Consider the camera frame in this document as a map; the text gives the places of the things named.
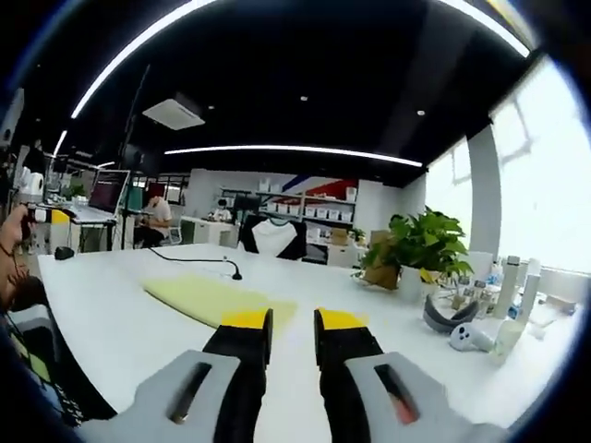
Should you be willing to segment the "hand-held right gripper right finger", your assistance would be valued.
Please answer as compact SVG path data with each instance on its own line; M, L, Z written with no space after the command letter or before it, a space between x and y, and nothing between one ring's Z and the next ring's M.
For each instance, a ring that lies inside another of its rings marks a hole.
M439 381L400 353L385 353L354 315L320 307L314 329L332 441L507 441L506 429L456 412Z

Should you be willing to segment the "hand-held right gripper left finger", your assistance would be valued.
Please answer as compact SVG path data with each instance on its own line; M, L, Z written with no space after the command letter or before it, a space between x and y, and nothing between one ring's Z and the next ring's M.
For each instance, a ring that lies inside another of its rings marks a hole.
M251 442L271 357L273 311L231 315L137 388L132 405L87 423L89 442Z

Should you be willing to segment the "person's left hand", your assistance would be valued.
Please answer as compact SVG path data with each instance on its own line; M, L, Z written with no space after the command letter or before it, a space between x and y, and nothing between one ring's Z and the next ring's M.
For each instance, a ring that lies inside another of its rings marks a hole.
M14 256L15 246L22 241L22 222L28 215L25 205L17 205L11 210L1 226L1 260Z

